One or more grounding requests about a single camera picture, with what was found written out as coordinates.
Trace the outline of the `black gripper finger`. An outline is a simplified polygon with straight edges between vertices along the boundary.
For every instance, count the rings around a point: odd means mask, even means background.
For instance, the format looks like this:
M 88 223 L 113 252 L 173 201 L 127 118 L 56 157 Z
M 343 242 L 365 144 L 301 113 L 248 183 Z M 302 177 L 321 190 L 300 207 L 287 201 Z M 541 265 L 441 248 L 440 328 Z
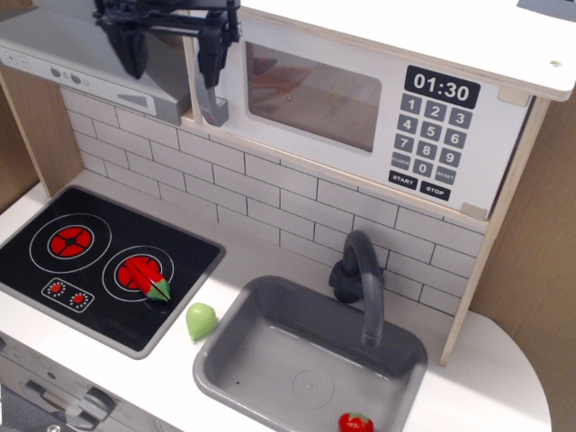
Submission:
M 220 80 L 220 72 L 224 68 L 229 37 L 226 35 L 226 13 L 208 13 L 199 30 L 197 54 L 200 72 L 207 89 L 214 88 Z
M 100 21 L 99 26 L 106 34 L 124 70 L 131 77 L 140 79 L 148 63 L 145 35 L 124 23 Z

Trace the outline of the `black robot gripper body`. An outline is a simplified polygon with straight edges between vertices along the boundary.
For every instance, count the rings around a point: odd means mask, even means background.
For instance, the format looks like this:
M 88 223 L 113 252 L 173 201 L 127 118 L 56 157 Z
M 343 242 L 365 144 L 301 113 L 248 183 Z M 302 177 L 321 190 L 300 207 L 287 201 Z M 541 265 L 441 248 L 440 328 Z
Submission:
M 210 30 L 231 42 L 241 36 L 239 1 L 96 1 L 94 7 L 96 24 L 122 36 L 163 32 L 195 37 Z

